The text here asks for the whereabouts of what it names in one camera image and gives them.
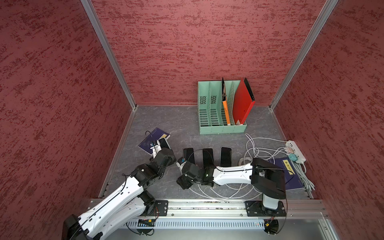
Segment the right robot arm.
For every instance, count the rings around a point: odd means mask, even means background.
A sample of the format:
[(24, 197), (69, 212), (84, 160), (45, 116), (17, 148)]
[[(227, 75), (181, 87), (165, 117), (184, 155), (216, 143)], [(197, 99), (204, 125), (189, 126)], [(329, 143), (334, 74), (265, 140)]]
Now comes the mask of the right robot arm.
[(184, 158), (177, 161), (181, 176), (177, 184), (189, 189), (194, 184), (213, 187), (227, 184), (252, 185), (263, 199), (248, 207), (257, 216), (286, 217), (287, 212), (282, 200), (286, 199), (285, 170), (260, 158), (237, 167), (212, 166), (206, 169), (190, 163)]

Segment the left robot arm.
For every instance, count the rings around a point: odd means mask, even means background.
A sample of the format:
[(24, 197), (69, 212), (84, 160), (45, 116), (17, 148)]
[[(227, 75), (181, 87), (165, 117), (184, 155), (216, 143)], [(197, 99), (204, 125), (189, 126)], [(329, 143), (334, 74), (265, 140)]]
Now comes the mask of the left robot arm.
[(63, 240), (104, 240), (130, 219), (143, 213), (157, 217), (155, 199), (147, 188), (164, 176), (176, 162), (174, 152), (162, 148), (149, 164), (142, 164), (125, 177), (112, 194), (80, 216), (71, 215), (63, 223)]

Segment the pink case phone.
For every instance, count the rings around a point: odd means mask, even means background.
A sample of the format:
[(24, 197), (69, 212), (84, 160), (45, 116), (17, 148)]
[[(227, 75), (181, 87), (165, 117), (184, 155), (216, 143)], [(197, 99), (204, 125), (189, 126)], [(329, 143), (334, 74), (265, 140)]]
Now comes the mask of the pink case phone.
[(195, 155), (193, 148), (185, 148), (183, 149), (183, 157), (187, 162), (195, 164)]

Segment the white case phone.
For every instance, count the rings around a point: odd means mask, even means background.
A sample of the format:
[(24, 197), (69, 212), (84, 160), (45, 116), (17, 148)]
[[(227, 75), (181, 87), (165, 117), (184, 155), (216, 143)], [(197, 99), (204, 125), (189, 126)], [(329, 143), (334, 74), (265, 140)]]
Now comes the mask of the white case phone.
[(204, 168), (214, 168), (215, 167), (215, 161), (214, 161), (214, 151), (213, 149), (203, 149), (203, 167)]

